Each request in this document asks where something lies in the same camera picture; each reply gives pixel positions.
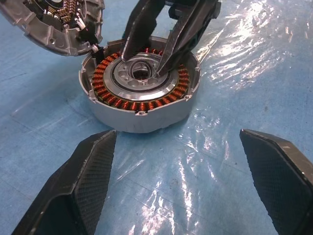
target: textured gripper pad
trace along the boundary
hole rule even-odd
[[[108,136],[94,146],[74,191],[88,235],[95,232],[107,196],[114,146],[115,136]]]
[[[312,219],[308,217],[313,204],[312,185],[293,159],[305,157],[292,143],[272,135],[242,130],[240,138],[254,185],[277,232],[279,235],[303,234],[303,228],[309,226]]]

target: copper coil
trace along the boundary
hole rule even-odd
[[[177,91],[180,91],[180,92],[186,92],[186,90],[187,90],[187,88],[186,87],[180,87],[180,86],[177,86],[176,88],[175,88],[175,90],[177,90]]]
[[[102,65],[106,65],[106,66],[107,66],[107,65],[109,65],[109,64],[110,64],[110,62],[109,62],[109,61],[107,61],[107,60],[103,60],[103,61],[101,62],[101,64],[102,64]]]
[[[93,79],[102,79],[103,78],[103,74],[94,74],[93,75]]]
[[[108,56],[108,57],[106,58],[106,60],[109,61],[109,62],[113,62],[113,61],[114,61],[114,58]]]
[[[131,110],[133,111],[136,111],[137,110],[137,103],[134,102],[132,105],[131,105]]]
[[[93,81],[92,81],[92,84],[93,85],[96,85],[96,84],[103,84],[103,80],[102,79],[94,79]]]
[[[97,94],[97,95],[102,95],[102,94],[104,94],[104,93],[107,92],[107,91],[108,91],[107,89],[101,88],[101,89],[99,89],[99,90],[96,91],[96,94]]]
[[[107,99],[107,102],[109,105],[113,104],[114,101],[116,100],[116,97],[115,96],[111,96],[110,98]]]
[[[109,97],[111,97],[111,96],[112,96],[112,95],[111,95],[109,92],[107,92],[107,93],[101,95],[100,97],[101,97],[101,99],[102,99],[103,101],[105,101],[105,100],[107,100],[107,98],[109,98]]]
[[[188,71],[186,68],[181,68],[178,70],[178,72],[186,72],[186,71]]]
[[[161,103],[161,101],[159,101],[159,100],[156,100],[156,106],[157,107],[161,107],[163,104]]]
[[[126,101],[124,104],[123,104],[123,106],[122,106],[122,109],[127,109],[128,108],[128,106],[129,106],[129,101]]]
[[[107,68],[107,65],[98,65],[97,66],[97,69],[100,69],[100,70],[106,70],[106,68]]]
[[[117,59],[117,58],[119,57],[119,53],[113,53],[111,56],[112,56],[114,59]]]
[[[164,102],[164,104],[169,104],[169,103],[171,103],[167,98],[162,98],[162,101]]]
[[[114,104],[113,104],[113,106],[115,106],[116,108],[119,108],[119,106],[121,106],[121,104],[122,104],[122,100],[121,99],[118,99]]]
[[[189,83],[188,83],[188,82],[179,82],[178,85],[179,85],[179,86],[188,87],[188,86],[189,86]]]
[[[172,95],[172,94],[169,94],[168,95],[168,98],[171,100],[171,101],[176,101],[177,100],[177,97]]]
[[[93,89],[94,89],[94,90],[98,90],[98,89],[101,89],[101,88],[104,88],[104,85],[103,85],[103,84],[97,84],[97,85],[94,85],[94,86],[93,86]]]
[[[141,102],[141,103],[140,103],[139,110],[140,110],[140,111],[146,111],[146,105],[145,105],[144,102]]]
[[[189,74],[187,72],[180,72],[179,76],[184,77],[184,76],[189,76]]]
[[[189,82],[189,77],[180,77],[179,81],[180,82]]]
[[[104,74],[104,70],[99,70],[99,69],[96,69],[96,70],[94,71],[94,73]]]
[[[155,108],[154,104],[152,102],[148,102],[149,110],[152,110]]]
[[[177,90],[173,91],[172,94],[176,95],[178,98],[181,98],[184,95],[183,92],[180,92],[180,91],[177,91]]]

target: plastic sheet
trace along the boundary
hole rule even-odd
[[[107,0],[104,43],[136,0]],[[194,53],[202,80],[190,116],[148,135],[119,133],[96,234],[275,235],[239,131],[292,141],[311,161],[312,1],[225,0]],[[164,10],[156,36],[175,21]],[[10,234],[82,139],[109,129],[90,113],[83,58],[53,55],[0,19],[0,229]]]

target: blue surface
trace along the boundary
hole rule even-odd
[[[104,41],[120,39],[136,0],[107,0]],[[119,133],[97,235],[275,235],[239,131],[292,141],[313,161],[311,0],[225,0],[194,50],[202,81],[188,119]],[[164,10],[154,32],[174,21]],[[0,17],[0,231],[10,234],[48,177],[107,130],[78,82],[82,57],[39,48]]]

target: mounting hole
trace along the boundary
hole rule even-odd
[[[137,87],[137,86],[139,86],[139,82],[137,80],[131,80],[128,82],[128,85],[130,85],[132,87]]]
[[[127,72],[122,70],[122,71],[119,71],[119,72],[118,72],[118,75],[119,75],[120,77],[124,78],[124,77],[127,76]]]
[[[157,79],[156,79],[156,78],[150,78],[150,79],[148,80],[148,84],[149,84],[149,85],[153,85],[153,84],[155,84],[155,83],[157,83]]]

